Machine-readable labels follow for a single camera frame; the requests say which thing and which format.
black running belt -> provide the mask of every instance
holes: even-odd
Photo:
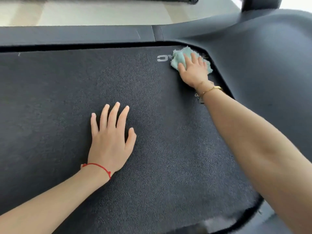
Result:
[[[55,233],[160,233],[252,207],[257,193],[169,64],[180,48],[1,53],[0,214],[75,174],[91,113],[117,101],[133,154]]]

microfiber cloth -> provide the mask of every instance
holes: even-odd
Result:
[[[184,58],[183,54],[186,54],[191,59],[191,53],[192,52],[195,53],[195,55],[197,57],[200,56],[197,52],[193,51],[190,47],[185,47],[185,48],[183,48],[181,50],[174,50],[174,52],[172,54],[173,58],[172,58],[172,61],[171,61],[171,66],[174,69],[178,70],[177,65],[181,62],[184,65],[185,69],[186,69],[186,63],[185,63],[185,58]],[[206,62],[206,64],[207,64],[208,74],[211,73],[213,70],[210,67],[210,62],[205,60],[205,59],[203,59],[203,61]]]

